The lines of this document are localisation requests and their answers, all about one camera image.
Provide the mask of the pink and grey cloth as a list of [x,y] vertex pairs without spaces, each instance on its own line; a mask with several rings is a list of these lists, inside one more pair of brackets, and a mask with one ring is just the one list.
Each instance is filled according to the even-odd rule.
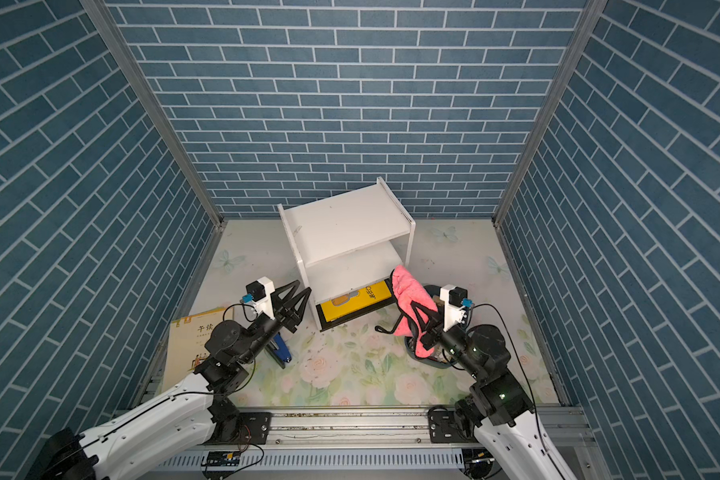
[[422,343],[430,317],[439,314],[438,307],[424,286],[403,266],[398,265],[390,275],[391,292],[400,316],[391,330],[376,326],[381,334],[409,337],[413,341],[413,355],[417,359],[431,357],[434,348]]

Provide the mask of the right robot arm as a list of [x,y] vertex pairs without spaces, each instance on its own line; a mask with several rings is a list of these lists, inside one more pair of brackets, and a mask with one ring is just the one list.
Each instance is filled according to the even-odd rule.
[[452,408],[435,406],[427,414],[434,443],[478,443],[510,479],[573,479],[537,416],[537,407],[508,363],[514,345],[492,324],[468,330],[445,328],[442,310],[414,302],[415,318],[429,322],[423,345],[440,347],[474,383]]

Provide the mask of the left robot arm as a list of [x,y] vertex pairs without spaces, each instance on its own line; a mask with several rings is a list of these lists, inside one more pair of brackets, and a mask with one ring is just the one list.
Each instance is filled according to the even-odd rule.
[[29,467],[28,479],[137,479],[171,457],[210,440],[232,439],[239,410],[230,397],[250,376],[247,366],[281,329],[295,332],[311,290],[262,277],[246,287],[244,326],[224,319],[205,343],[208,356],[162,394],[82,433],[52,435]]

